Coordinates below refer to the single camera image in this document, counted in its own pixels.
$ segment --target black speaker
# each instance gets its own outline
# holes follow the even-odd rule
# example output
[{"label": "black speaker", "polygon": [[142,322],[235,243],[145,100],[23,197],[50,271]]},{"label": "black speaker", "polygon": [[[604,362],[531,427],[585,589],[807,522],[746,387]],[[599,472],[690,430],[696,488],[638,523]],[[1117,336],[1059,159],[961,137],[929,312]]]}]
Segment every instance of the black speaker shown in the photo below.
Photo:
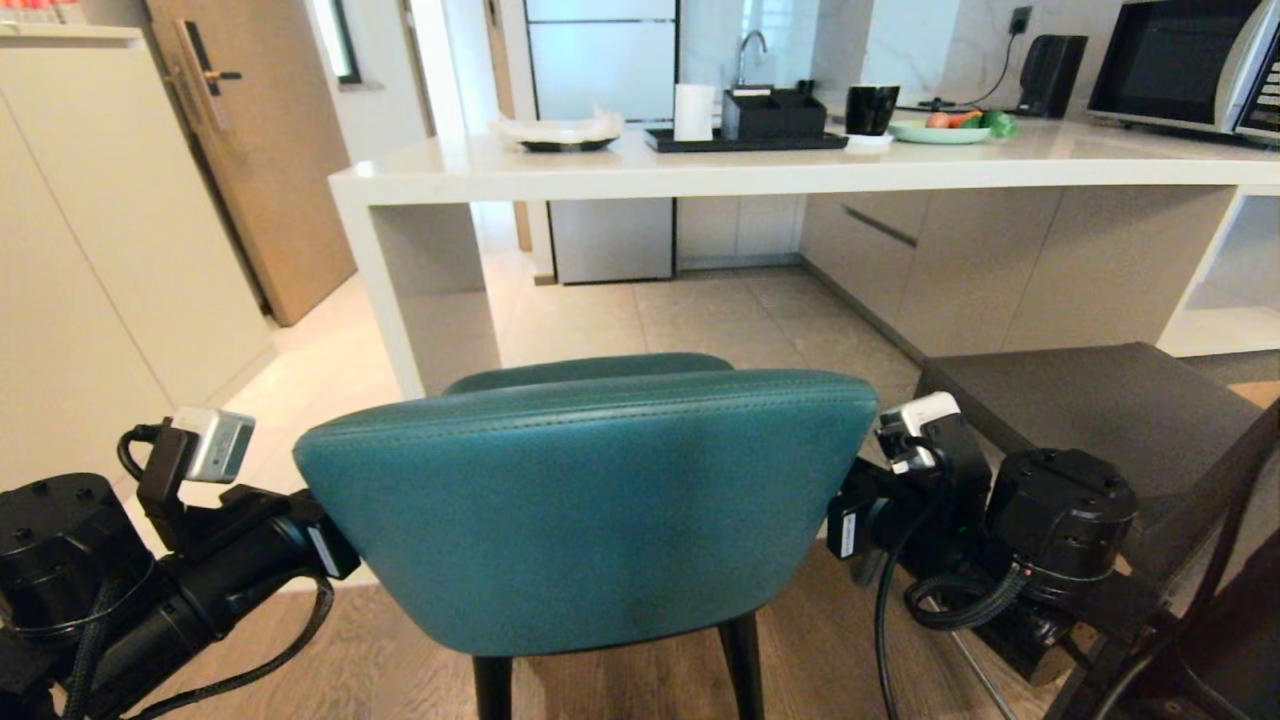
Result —
[{"label": "black speaker", "polygon": [[1088,41],[1083,35],[1042,35],[1032,41],[1023,65],[1023,96],[1015,109],[1019,115],[1061,118],[1066,114]]}]

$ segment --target refrigerator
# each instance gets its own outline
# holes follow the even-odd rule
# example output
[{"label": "refrigerator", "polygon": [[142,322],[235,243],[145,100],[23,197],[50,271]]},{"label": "refrigerator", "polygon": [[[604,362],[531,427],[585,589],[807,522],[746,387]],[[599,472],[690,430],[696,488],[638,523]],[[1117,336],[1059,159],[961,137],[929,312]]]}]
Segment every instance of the refrigerator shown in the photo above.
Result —
[{"label": "refrigerator", "polygon": [[[579,120],[599,105],[631,127],[671,123],[676,0],[526,0],[525,12],[539,119]],[[548,213],[559,282],[672,277],[671,197],[557,200]]]}]

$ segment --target green plate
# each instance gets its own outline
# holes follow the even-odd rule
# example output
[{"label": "green plate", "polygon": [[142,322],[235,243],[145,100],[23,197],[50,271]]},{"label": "green plate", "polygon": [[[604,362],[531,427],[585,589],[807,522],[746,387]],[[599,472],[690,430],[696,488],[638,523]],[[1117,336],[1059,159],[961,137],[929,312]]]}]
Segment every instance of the green plate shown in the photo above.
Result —
[{"label": "green plate", "polygon": [[991,137],[991,128],[927,128],[924,120],[896,120],[888,132],[902,142],[927,145],[973,145]]}]

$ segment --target microwave oven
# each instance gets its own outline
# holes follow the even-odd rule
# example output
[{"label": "microwave oven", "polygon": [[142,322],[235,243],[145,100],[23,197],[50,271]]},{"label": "microwave oven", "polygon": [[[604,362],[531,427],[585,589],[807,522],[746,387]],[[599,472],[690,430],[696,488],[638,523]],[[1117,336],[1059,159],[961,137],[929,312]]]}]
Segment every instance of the microwave oven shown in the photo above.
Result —
[{"label": "microwave oven", "polygon": [[1280,140],[1280,0],[1133,0],[1089,113]]}]

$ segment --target faucet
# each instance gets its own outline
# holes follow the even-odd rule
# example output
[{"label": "faucet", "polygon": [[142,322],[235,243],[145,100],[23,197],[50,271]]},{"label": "faucet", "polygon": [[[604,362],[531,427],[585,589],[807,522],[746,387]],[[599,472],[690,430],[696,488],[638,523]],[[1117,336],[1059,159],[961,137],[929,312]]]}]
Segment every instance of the faucet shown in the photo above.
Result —
[{"label": "faucet", "polygon": [[769,54],[769,44],[764,41],[763,32],[753,29],[751,32],[746,33],[746,37],[742,38],[742,44],[739,45],[737,47],[737,83],[735,83],[735,87],[742,87],[742,85],[745,83],[746,78],[744,76],[746,74],[746,46],[751,44],[753,37],[760,38],[760,53],[763,55]]}]

